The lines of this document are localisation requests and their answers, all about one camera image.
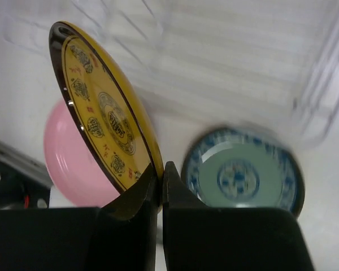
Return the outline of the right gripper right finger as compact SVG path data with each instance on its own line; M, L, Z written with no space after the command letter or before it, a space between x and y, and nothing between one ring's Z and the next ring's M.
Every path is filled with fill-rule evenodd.
M163 177L163 247L168 270L314 269L290 212L208 207L171 161Z

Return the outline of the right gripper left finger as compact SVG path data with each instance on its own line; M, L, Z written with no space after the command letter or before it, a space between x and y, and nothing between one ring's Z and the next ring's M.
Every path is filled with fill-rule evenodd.
M152 165L97 214L85 270L154 270L160 205Z

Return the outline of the pink plate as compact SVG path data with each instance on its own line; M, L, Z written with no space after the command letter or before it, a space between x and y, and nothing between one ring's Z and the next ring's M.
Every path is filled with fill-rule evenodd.
M43 146L54 186L75 206L103 207L119 197L88 150L63 101L49 115Z

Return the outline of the blue green patterned plate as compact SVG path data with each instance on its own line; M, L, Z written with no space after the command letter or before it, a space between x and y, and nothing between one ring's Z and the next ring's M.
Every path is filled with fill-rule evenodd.
M280 142L222 126L188 149L181 180L209 207L277 207L299 216L305 182L294 155Z

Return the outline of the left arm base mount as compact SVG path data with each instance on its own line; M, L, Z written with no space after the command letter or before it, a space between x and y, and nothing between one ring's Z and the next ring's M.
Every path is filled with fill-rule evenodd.
M47 208L50 188L0 161L0 209Z

